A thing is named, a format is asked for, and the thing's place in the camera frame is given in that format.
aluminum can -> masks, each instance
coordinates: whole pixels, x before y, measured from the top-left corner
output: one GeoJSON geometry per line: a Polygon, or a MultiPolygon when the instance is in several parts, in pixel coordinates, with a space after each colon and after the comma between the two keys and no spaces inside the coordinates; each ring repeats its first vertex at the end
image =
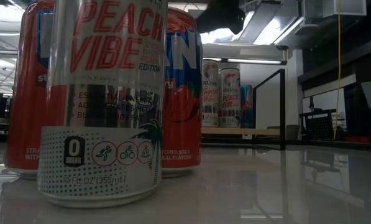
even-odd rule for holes
{"type": "Polygon", "coordinates": [[[110,207],[160,183],[167,2],[58,0],[38,189],[110,207]]]}
{"type": "Polygon", "coordinates": [[[240,86],[241,128],[254,128],[253,122],[253,87],[251,85],[240,86]]]}
{"type": "Polygon", "coordinates": [[[36,1],[22,16],[6,167],[36,179],[46,107],[54,1],[36,1]]]}
{"type": "Polygon", "coordinates": [[[203,101],[202,126],[218,127],[218,63],[214,60],[203,60],[203,101]]]}
{"type": "Polygon", "coordinates": [[[240,72],[236,68],[220,71],[220,128],[240,127],[240,72]]]}
{"type": "Polygon", "coordinates": [[[163,176],[187,174],[200,164],[203,45],[195,20],[169,8],[163,113],[163,176]]]}

energy drink can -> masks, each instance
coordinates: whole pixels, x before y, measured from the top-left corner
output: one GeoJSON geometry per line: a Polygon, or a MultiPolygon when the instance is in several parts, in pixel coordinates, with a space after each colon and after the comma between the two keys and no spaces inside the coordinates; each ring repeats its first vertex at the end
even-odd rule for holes
{"type": "Polygon", "coordinates": [[[6,167],[28,179],[39,164],[54,2],[36,1],[22,17],[6,167]]]}
{"type": "Polygon", "coordinates": [[[203,60],[202,126],[218,127],[218,63],[203,60]]]}
{"type": "Polygon", "coordinates": [[[240,72],[236,68],[220,71],[220,128],[240,127],[240,72]]]}
{"type": "Polygon", "coordinates": [[[163,114],[163,176],[187,174],[200,164],[203,46],[195,20],[169,8],[163,114]]]}
{"type": "Polygon", "coordinates": [[[38,189],[109,207],[161,180],[167,1],[58,0],[38,189]]]}
{"type": "Polygon", "coordinates": [[[242,105],[242,128],[254,128],[253,122],[253,87],[242,85],[240,87],[240,102],[242,105]]]}

